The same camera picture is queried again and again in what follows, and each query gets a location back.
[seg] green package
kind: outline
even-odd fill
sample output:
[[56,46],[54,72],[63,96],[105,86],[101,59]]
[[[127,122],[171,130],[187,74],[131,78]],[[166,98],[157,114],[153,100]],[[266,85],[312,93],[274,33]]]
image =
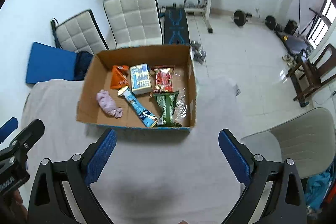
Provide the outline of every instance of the green package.
[[174,122],[174,111],[179,91],[173,93],[153,93],[157,104],[160,106],[162,116],[157,121],[156,127],[181,127],[180,123]]

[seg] orange package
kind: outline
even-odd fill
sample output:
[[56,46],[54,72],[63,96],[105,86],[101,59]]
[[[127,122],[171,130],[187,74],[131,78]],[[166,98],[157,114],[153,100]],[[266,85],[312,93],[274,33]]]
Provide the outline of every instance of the orange package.
[[110,88],[112,90],[118,90],[125,85],[129,86],[127,81],[127,72],[129,71],[128,66],[113,66],[112,67],[112,80]]

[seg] shoe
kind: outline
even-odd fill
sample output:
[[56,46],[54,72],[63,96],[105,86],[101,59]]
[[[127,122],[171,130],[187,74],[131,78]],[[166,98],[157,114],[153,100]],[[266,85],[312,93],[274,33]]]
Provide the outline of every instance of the shoe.
[[290,60],[288,63],[287,63],[288,67],[290,69],[292,69],[293,67],[296,66],[296,61],[295,60]]
[[289,54],[286,54],[285,56],[282,56],[282,59],[285,62],[289,62],[289,61],[293,60],[293,58]]

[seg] cardboard box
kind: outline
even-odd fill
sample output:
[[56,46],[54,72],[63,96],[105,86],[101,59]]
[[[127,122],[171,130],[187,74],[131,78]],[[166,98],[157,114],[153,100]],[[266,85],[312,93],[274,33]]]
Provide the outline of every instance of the cardboard box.
[[[143,63],[149,66],[175,66],[172,78],[173,90],[179,90],[180,94],[174,118],[176,120],[177,113],[183,112],[184,115],[179,115],[177,122],[182,124],[182,129],[193,127],[196,120],[196,83],[194,66],[190,58],[190,47],[185,45],[121,48],[102,51],[95,55],[85,76],[77,107],[77,121],[99,125],[146,128],[126,99],[117,95],[118,90],[110,89],[113,65],[131,67]],[[152,86],[154,86],[155,78],[152,73],[151,81]],[[128,75],[128,82],[131,83],[130,74]],[[123,115],[121,118],[116,119],[102,111],[96,100],[96,94],[100,90],[109,91],[117,107],[122,107]],[[149,94],[137,95],[136,97],[145,108],[160,118],[161,110],[154,98],[149,97]]]

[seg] pink cloth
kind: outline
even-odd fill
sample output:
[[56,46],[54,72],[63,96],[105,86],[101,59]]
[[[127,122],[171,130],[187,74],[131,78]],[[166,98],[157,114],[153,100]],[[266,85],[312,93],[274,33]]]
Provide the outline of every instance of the pink cloth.
[[101,90],[97,93],[96,99],[101,109],[108,115],[120,118],[123,115],[123,109],[116,105],[116,102],[111,98],[110,93],[106,90]]

